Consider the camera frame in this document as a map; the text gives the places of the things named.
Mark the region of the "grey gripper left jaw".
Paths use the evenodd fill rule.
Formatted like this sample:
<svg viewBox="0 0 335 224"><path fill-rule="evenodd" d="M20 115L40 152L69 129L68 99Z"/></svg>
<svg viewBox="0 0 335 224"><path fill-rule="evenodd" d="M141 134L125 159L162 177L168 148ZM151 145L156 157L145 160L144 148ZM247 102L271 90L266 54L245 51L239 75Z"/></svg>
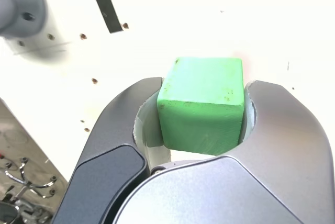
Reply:
<svg viewBox="0 0 335 224"><path fill-rule="evenodd" d="M161 77L140 80L102 111L53 223L112 223L127 196L171 160L157 110Z"/></svg>

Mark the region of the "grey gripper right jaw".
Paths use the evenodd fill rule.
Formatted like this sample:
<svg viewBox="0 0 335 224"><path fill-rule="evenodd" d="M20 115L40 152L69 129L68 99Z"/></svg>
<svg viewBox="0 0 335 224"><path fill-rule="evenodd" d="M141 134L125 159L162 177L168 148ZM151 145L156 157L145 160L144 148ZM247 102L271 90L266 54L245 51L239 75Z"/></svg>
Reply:
<svg viewBox="0 0 335 224"><path fill-rule="evenodd" d="M166 169L126 198L115 223L332 223L332 152L317 118L284 87L245 88L242 142Z"/></svg>

